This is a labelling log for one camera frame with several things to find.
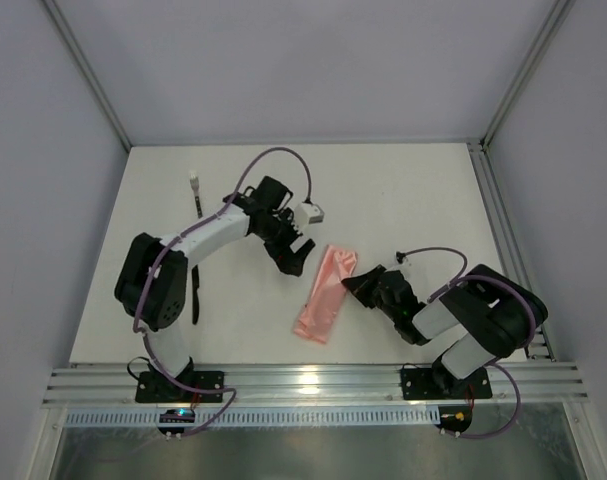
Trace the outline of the pink cloth napkin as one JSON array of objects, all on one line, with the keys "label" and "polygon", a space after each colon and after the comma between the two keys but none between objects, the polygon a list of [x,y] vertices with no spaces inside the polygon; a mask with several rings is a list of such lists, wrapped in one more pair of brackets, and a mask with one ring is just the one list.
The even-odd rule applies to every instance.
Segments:
[{"label": "pink cloth napkin", "polygon": [[346,288],[358,263],[356,251],[328,245],[319,263],[307,302],[293,326],[298,337],[326,344],[343,304]]}]

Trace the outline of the black handled knife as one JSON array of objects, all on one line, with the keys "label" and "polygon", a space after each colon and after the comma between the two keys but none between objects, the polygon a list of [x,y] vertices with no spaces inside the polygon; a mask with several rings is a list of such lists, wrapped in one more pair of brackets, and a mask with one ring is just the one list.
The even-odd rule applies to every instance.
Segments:
[{"label": "black handled knife", "polygon": [[199,267],[195,266],[191,271],[191,282],[192,282],[192,324],[196,326],[200,318],[200,300],[199,300],[199,288],[200,288],[200,274]]}]

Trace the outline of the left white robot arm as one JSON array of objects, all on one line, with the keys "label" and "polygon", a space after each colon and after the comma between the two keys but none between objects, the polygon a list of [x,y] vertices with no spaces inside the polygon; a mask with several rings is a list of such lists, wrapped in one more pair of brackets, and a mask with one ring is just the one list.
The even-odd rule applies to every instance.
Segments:
[{"label": "left white robot arm", "polygon": [[191,391],[186,374],[193,363],[177,324],[194,268],[221,248],[249,235],[258,237],[277,269],[299,277],[315,247],[305,230],[324,220],[306,199],[288,207],[293,193],[266,176],[259,185],[223,198],[221,208],[184,231],[164,237],[137,235],[126,255],[114,296],[143,336],[153,373],[166,384]]}]

